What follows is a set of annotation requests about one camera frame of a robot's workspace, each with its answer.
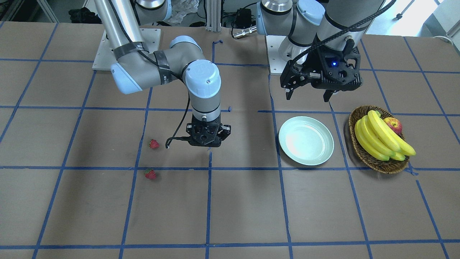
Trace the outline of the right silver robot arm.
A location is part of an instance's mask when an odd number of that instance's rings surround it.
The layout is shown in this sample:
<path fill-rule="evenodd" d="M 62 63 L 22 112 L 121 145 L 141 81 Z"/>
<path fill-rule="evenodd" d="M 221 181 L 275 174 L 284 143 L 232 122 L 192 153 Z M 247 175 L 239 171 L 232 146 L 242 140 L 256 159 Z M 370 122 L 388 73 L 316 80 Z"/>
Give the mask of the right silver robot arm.
<path fill-rule="evenodd" d="M 178 36 L 169 49 L 149 53 L 140 25 L 171 17 L 169 0 L 97 0 L 97 14 L 105 27 L 115 62 L 111 72 L 125 95 L 180 80 L 188 91 L 191 122 L 188 136 L 179 137 L 192 146 L 219 147 L 231 133 L 221 123 L 221 77 L 201 47 L 189 36 Z"/>

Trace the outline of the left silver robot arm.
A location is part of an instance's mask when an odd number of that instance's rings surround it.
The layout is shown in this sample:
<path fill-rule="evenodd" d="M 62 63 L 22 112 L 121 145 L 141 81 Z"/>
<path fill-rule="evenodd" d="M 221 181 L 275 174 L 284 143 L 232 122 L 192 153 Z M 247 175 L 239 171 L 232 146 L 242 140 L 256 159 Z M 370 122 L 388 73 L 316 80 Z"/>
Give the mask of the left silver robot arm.
<path fill-rule="evenodd" d="M 286 61 L 280 86 L 290 100 L 306 84 L 334 93 L 363 85 L 358 43 L 372 21 L 387 10 L 383 0 L 262 0 L 256 27 L 261 35 L 284 36 Z"/>

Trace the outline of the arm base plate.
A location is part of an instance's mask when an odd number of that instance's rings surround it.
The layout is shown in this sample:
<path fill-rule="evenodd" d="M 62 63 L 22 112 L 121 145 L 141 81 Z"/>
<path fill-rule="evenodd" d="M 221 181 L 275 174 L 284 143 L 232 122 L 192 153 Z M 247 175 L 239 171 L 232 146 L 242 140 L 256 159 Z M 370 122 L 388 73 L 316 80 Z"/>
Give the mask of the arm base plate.
<path fill-rule="evenodd" d="M 154 51 L 159 49 L 161 38 L 161 30 L 159 28 L 142 28 L 141 35 L 145 40 L 144 46 L 149 54 L 153 54 Z M 94 71 L 109 71 L 111 65 L 115 62 L 116 59 L 113 54 L 113 49 L 111 48 L 107 33 L 104 31 L 93 61 L 92 69 Z"/>
<path fill-rule="evenodd" d="M 312 46 L 316 33 L 302 36 L 267 35 L 266 46 L 271 75 L 281 75 L 286 63 Z"/>

